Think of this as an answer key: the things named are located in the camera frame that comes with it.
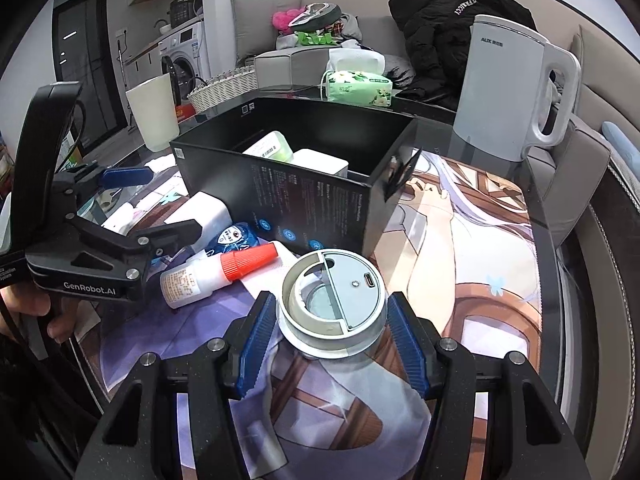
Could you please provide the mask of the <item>person's left hand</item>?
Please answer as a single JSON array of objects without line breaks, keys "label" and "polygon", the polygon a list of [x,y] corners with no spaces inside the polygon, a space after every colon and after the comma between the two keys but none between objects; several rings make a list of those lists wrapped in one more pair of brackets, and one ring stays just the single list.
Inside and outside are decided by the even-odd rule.
[{"label": "person's left hand", "polygon": [[[1,289],[1,297],[14,322],[22,314],[45,316],[51,310],[51,298],[32,283],[14,284]],[[79,300],[62,297],[58,314],[49,322],[47,333],[58,344],[66,341],[74,332]]]}]

